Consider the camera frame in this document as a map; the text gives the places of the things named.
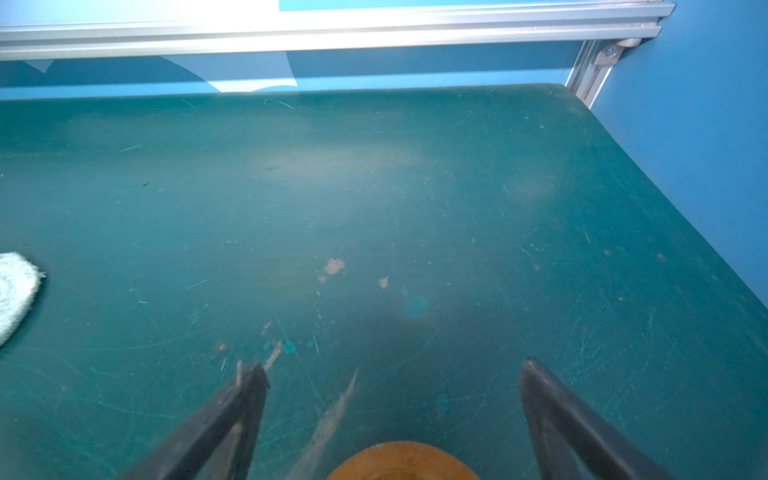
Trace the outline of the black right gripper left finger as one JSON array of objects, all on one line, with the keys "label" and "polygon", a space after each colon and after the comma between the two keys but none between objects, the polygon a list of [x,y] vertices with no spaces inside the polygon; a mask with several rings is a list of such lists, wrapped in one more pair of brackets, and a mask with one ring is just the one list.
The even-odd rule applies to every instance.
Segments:
[{"label": "black right gripper left finger", "polygon": [[245,479],[270,388],[259,362],[237,366],[234,379],[169,437],[120,475],[122,479]]}]

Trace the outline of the brown wooden coaster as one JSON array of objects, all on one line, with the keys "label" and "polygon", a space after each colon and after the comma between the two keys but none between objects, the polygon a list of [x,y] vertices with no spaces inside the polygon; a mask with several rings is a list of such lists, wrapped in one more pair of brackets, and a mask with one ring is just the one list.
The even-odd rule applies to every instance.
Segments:
[{"label": "brown wooden coaster", "polygon": [[353,455],[327,479],[479,480],[479,477],[441,449],[419,442],[393,441]]}]

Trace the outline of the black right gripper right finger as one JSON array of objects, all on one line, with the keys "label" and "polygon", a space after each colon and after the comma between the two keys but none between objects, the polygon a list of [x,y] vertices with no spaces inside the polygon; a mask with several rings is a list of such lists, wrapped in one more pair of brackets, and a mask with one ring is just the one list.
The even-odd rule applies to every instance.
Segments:
[{"label": "black right gripper right finger", "polygon": [[535,358],[522,365],[519,392],[543,479],[580,479],[582,462],[596,479],[670,479]]}]

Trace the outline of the grey woven coaster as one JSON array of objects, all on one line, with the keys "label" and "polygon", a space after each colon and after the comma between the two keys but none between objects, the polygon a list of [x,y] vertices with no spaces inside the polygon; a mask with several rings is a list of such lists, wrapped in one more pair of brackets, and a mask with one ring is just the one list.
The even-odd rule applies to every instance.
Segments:
[{"label": "grey woven coaster", "polygon": [[18,252],[1,254],[1,345],[4,346],[32,308],[46,274]]}]

